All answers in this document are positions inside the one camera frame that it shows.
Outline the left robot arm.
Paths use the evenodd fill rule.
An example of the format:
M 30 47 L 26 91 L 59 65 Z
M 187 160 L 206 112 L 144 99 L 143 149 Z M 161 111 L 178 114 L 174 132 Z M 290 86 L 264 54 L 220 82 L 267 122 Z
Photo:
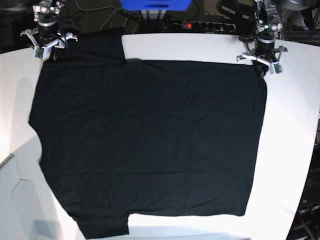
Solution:
M 283 45 L 275 47 L 276 39 L 283 29 L 276 4 L 270 0 L 256 0 L 254 7 L 253 29 L 239 36 L 239 40 L 245 44 L 246 52 L 237 56 L 236 60 L 252 61 L 257 76 L 262 79 L 267 72 L 272 75 L 283 72 L 280 58 L 288 49 Z

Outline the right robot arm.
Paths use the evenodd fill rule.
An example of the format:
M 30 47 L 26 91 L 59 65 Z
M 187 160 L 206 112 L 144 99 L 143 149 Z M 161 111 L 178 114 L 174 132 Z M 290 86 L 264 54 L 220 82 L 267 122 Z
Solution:
M 42 0 L 32 6 L 35 28 L 23 30 L 20 36 L 30 40 L 34 58 L 48 60 L 54 49 L 67 49 L 68 40 L 78 41 L 77 35 L 64 30 L 60 13 L 65 3 L 64 0 Z

